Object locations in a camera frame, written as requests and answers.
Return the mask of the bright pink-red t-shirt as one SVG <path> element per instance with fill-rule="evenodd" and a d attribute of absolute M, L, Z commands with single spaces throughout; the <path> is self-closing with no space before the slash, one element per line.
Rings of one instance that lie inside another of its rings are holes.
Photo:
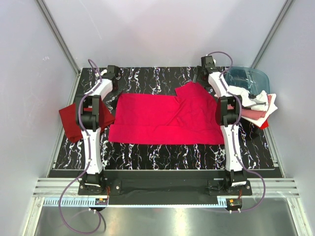
<path fill-rule="evenodd" d="M 175 96 L 122 94 L 108 140 L 141 145 L 222 145 L 214 97 L 193 82 L 175 92 Z"/>

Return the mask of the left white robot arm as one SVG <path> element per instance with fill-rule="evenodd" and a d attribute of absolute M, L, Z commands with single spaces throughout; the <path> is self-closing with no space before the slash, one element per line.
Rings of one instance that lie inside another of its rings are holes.
<path fill-rule="evenodd" d="M 79 176 L 82 184 L 102 188 L 103 165 L 100 158 L 101 125 L 105 122 L 103 99 L 118 89 L 119 67 L 109 65 L 97 83 L 83 95 L 75 97 L 75 119 L 81 130 L 85 151 L 85 167 Z"/>

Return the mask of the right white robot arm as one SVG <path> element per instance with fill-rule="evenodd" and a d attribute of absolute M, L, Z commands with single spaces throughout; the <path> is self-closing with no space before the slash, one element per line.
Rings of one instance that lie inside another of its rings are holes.
<path fill-rule="evenodd" d="M 226 55 L 230 62 L 233 62 L 232 57 L 227 53 L 220 51 L 209 53 L 201 58 L 201 65 L 197 67 L 193 82 L 195 83 L 199 79 L 208 82 L 218 97 L 215 118 L 223 134 L 226 154 L 222 189 L 230 193 L 234 189 L 245 186 L 247 182 L 246 168 L 241 160 L 239 144 L 242 97 L 231 92 L 223 76 L 228 69 L 222 72 L 217 69 L 216 60 L 213 58 L 214 54 Z"/>

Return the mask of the blue transparent plastic bin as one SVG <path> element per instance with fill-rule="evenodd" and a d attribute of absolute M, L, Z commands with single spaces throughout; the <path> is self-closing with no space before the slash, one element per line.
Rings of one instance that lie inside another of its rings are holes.
<path fill-rule="evenodd" d="M 268 76 L 257 69 L 234 66 L 226 73 L 225 80 L 229 86 L 244 88 L 254 95 L 259 95 L 262 91 L 270 93 Z"/>

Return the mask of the white black printed t-shirt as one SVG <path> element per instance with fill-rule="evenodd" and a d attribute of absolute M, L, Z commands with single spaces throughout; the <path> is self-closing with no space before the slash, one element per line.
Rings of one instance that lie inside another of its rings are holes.
<path fill-rule="evenodd" d="M 245 88 L 229 86 L 228 92 L 242 97 L 242 106 L 254 111 L 266 112 L 269 108 L 269 99 L 266 91 L 255 95 Z"/>

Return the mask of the folded dark red t-shirt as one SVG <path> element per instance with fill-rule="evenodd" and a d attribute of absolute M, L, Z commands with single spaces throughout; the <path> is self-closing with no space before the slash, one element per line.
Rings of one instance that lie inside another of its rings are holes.
<path fill-rule="evenodd" d="M 103 108 L 104 122 L 100 126 L 101 134 L 104 132 L 106 127 L 108 127 L 115 121 L 115 117 L 110 113 L 110 111 L 108 110 L 105 104 L 102 104 L 102 108 Z M 75 111 L 76 111 L 75 103 L 59 110 L 59 114 L 61 117 L 65 135 L 71 143 L 75 143 L 83 139 L 81 129 L 76 123 Z"/>

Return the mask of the dusty pink folded t-shirt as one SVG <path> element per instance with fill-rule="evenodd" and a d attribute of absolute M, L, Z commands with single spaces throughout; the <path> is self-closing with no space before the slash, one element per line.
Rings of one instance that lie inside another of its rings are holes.
<path fill-rule="evenodd" d="M 267 111 L 269 110 L 271 100 L 272 100 L 271 94 L 251 99 L 253 104 L 250 104 L 249 106 L 246 107 L 244 106 L 242 107 L 242 116 L 253 120 L 264 118 L 265 115 L 267 114 Z"/>

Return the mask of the white folded t-shirt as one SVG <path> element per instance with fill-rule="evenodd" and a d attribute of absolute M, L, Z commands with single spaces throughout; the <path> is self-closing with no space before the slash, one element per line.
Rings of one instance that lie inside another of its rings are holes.
<path fill-rule="evenodd" d="M 265 116 L 263 118 L 259 118 L 258 120 L 254 120 L 251 118 L 247 118 L 242 116 L 242 118 L 244 118 L 245 120 L 253 123 L 254 125 L 256 125 L 257 127 L 260 127 L 266 120 L 268 120 L 268 117 L 278 109 L 278 107 L 275 105 L 275 100 L 277 95 L 276 94 L 269 94 L 269 97 L 271 97 L 270 103 L 269 103 L 269 108 L 268 111 L 265 113 Z"/>

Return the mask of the red t-shirt under pile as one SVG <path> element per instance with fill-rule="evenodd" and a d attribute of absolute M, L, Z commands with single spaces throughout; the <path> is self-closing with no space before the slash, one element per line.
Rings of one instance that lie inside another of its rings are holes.
<path fill-rule="evenodd" d="M 267 128 L 267 127 L 269 127 L 268 120 L 266 120 L 259 128 L 260 128 L 261 130 L 263 130 L 263 129 Z"/>

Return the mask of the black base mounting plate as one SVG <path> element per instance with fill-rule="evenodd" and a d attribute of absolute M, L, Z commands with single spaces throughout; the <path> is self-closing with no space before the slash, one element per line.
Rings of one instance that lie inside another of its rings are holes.
<path fill-rule="evenodd" d="M 249 180 L 246 185 L 227 193 L 222 189 L 224 170 L 158 170 L 104 171 L 102 188 L 80 182 L 80 195 L 109 195 L 119 198 L 187 199 L 207 196 L 244 197 L 252 195 Z"/>

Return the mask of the left aluminium frame post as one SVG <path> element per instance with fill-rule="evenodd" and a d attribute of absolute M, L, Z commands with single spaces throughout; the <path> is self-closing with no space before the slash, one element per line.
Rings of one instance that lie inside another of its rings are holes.
<path fill-rule="evenodd" d="M 48 24 L 53 36 L 55 37 L 60 49 L 62 50 L 65 58 L 69 62 L 72 70 L 74 71 L 74 73 L 76 75 L 78 75 L 79 72 L 81 71 L 81 69 L 79 68 L 73 55 L 71 54 L 69 47 L 67 46 L 58 26 L 57 26 L 57 24 L 53 18 L 53 15 L 50 12 L 50 10 L 46 4 L 46 2 L 44 0 L 35 0 L 35 3 L 38 6 L 41 14 L 43 15 L 46 23 Z"/>

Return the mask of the aluminium frame post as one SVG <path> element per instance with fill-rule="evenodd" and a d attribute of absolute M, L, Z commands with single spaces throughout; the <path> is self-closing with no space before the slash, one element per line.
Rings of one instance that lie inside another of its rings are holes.
<path fill-rule="evenodd" d="M 72 70 L 74 71 L 74 73 L 76 75 L 78 75 L 79 72 L 81 71 L 81 69 L 79 68 L 73 55 L 71 54 L 69 47 L 67 46 L 58 26 L 57 26 L 57 24 L 53 18 L 53 15 L 50 12 L 50 10 L 46 4 L 46 2 L 44 0 L 35 0 L 35 3 L 38 6 L 41 14 L 43 15 L 46 23 L 48 24 L 53 36 L 55 37 L 60 49 L 62 50 L 65 58 L 69 62 Z"/>
<path fill-rule="evenodd" d="M 281 7 L 276 19 L 274 20 L 267 36 L 265 37 L 260 49 L 258 50 L 252 64 L 251 68 L 256 69 L 263 58 L 264 54 L 266 53 L 270 43 L 272 42 L 276 32 L 278 31 L 279 27 L 281 26 L 282 22 L 284 21 L 286 15 L 290 11 L 292 5 L 294 4 L 295 0 L 286 0 Z"/>

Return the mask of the right aluminium frame post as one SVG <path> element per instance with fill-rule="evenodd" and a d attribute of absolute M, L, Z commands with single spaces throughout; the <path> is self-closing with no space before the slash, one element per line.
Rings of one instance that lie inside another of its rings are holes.
<path fill-rule="evenodd" d="M 286 15 L 290 11 L 292 5 L 294 4 L 295 0 L 286 0 L 281 7 L 276 19 L 274 20 L 267 36 L 265 37 L 260 49 L 258 50 L 252 64 L 251 68 L 256 69 L 263 58 L 264 54 L 266 53 L 270 43 L 272 42 L 276 32 L 278 31 L 279 27 L 281 26 L 282 22 L 284 21 Z"/>

